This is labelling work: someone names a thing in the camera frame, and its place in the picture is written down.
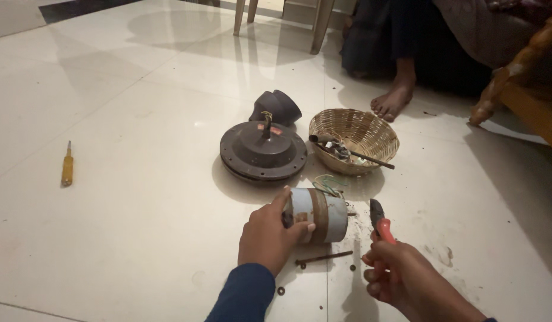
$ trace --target wicker basket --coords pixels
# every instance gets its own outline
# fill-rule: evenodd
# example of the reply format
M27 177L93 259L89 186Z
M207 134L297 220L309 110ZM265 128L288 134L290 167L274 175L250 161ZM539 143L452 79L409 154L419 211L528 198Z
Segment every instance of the wicker basket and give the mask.
M384 162L391 160L399 148L397 135L387 122L373 113L355 109L326 109L318 113L310 121L312 134L331 134L341 139L349 150ZM361 165L341 161L317 146L314 146L314 152L330 169L342 174L361 175L379 168L371 161Z

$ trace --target hand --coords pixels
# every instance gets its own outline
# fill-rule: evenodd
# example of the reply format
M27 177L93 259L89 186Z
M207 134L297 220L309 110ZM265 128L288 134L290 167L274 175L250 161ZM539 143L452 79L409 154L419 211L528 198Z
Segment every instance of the hand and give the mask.
M486 319L411 245L378 241L362 260L370 266L375 261L386 263L390 271L380 276L373 269L364 271L364 278L369 282L367 292L393 305L411 322L482 322Z
M315 230L315 223L299 222L289 229L282 224L282 211L290 197L286 186L272 203L254 211L244 224L238 265L258 263L276 277L290 257L292 249L304 236Z

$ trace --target rusty metal band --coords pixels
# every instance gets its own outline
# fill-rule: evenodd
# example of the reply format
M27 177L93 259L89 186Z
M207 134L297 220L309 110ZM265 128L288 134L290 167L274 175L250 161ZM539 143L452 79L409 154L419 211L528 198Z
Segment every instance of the rusty metal band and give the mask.
M314 207L315 231L312 233L310 243L321 244L326 240L328 229L328 214L326 197L314 188L308 188Z

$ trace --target screwdriver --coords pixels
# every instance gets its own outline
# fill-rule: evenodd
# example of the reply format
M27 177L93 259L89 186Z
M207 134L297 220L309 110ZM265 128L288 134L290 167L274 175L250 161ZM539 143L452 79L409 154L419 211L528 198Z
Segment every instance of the screwdriver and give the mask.
M69 187L73 183L73 157L71 156L71 141L67 145L67 155L63 159L63 172L61 173L61 185Z

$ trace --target blue sleeve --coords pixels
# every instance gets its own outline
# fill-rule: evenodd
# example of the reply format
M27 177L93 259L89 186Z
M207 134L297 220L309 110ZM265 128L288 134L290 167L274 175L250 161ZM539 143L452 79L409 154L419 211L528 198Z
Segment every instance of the blue sleeve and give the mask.
M272 302L276 282L260 264L234 268L205 322L261 322Z

